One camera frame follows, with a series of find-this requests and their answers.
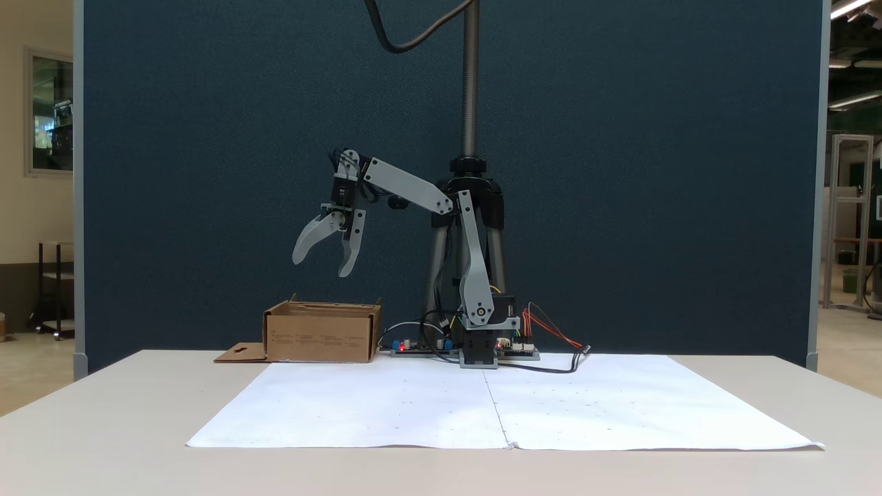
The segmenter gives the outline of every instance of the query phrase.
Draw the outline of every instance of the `red wire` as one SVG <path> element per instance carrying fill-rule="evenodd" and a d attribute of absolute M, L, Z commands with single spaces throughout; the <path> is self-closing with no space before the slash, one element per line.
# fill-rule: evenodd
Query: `red wire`
<path fill-rule="evenodd" d="M 539 319 L 538 317 L 536 317 L 534 313 L 532 313 L 531 311 L 529 311 L 529 308 L 525 308 L 525 309 L 524 309 L 523 317 L 524 317 L 524 322 L 525 322 L 525 324 L 524 324 L 525 335 L 527 335 L 527 336 L 532 336 L 532 335 L 533 335 L 533 329 L 532 329 L 532 325 L 531 325 L 531 324 L 532 324 L 532 322 L 535 322 L 536 324 L 539 324 L 539 326 L 541 326 L 541 327 L 542 327 L 543 329 L 545 329 L 546 331 L 548 331 L 548 332 L 552 333 L 553 335 L 555 335 L 555 336 L 557 336 L 557 337 L 563 339 L 563 340 L 566 341 L 566 342 L 569 342 L 572 346 L 574 346 L 574 347 L 576 347 L 576 348 L 582 348 L 582 345 L 581 345 L 579 342 L 575 342 L 574 340 L 572 340 L 572 339 L 566 337 L 566 336 L 564 335 L 564 333 L 560 332 L 560 329 L 558 329 L 557 326 L 554 325 L 554 322 L 551 323 L 551 325 L 554 326 L 554 328 L 552 328 L 552 327 L 550 327 L 548 324 L 546 324 L 545 322 L 543 322 L 541 319 Z"/>

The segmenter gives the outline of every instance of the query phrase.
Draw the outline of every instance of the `ceiling light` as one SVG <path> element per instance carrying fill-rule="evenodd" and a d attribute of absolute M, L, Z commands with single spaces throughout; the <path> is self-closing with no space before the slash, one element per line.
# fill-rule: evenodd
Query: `ceiling light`
<path fill-rule="evenodd" d="M 882 60 L 859 60 L 855 62 L 855 67 L 863 67 L 864 69 L 882 69 Z"/>
<path fill-rule="evenodd" d="M 868 4 L 870 1 L 871 0 L 842 0 L 841 2 L 836 2 L 830 9 L 830 20 L 842 17 L 856 8 Z"/>
<path fill-rule="evenodd" d="M 846 105 L 851 105 L 852 103 L 858 103 L 860 101 L 872 100 L 874 98 L 878 98 L 882 96 L 882 90 L 871 91 L 869 93 L 859 94 L 856 96 L 852 96 L 849 98 L 845 98 L 842 100 L 831 101 L 827 107 L 829 109 L 838 109 L 840 107 L 845 107 Z"/>

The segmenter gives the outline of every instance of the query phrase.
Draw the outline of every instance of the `cardboard box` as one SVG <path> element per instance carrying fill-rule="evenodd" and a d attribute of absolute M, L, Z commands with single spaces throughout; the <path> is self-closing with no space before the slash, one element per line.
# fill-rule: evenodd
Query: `cardboard box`
<path fill-rule="evenodd" d="M 302 302 L 297 295 L 264 312 L 263 342 L 240 342 L 215 362 L 366 364 L 377 352 L 383 302 Z"/>

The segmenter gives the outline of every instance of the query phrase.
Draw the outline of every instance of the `cardboard flap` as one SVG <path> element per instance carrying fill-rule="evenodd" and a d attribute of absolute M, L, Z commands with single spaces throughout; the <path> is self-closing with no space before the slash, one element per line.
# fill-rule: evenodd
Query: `cardboard flap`
<path fill-rule="evenodd" d="M 214 359 L 221 362 L 265 362 L 266 352 L 262 342 L 240 342 Z"/>

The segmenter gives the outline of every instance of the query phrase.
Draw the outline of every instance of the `tripod leg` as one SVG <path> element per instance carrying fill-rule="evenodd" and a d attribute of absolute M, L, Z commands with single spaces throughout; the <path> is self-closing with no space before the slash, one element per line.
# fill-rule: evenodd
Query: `tripod leg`
<path fill-rule="evenodd" d="M 503 248 L 501 229 L 487 228 L 487 250 L 490 257 L 490 281 L 505 293 L 508 289 L 506 288 L 505 249 Z"/>
<path fill-rule="evenodd" d="M 447 227 L 438 227 L 432 230 L 432 248 L 431 259 L 429 261 L 429 276 L 426 278 L 426 293 L 422 304 L 423 315 L 426 312 L 438 310 L 435 305 L 435 280 L 444 264 L 445 252 L 447 251 L 447 237 L 449 236 Z M 430 315 L 426 321 L 436 324 L 442 320 L 437 313 Z"/>

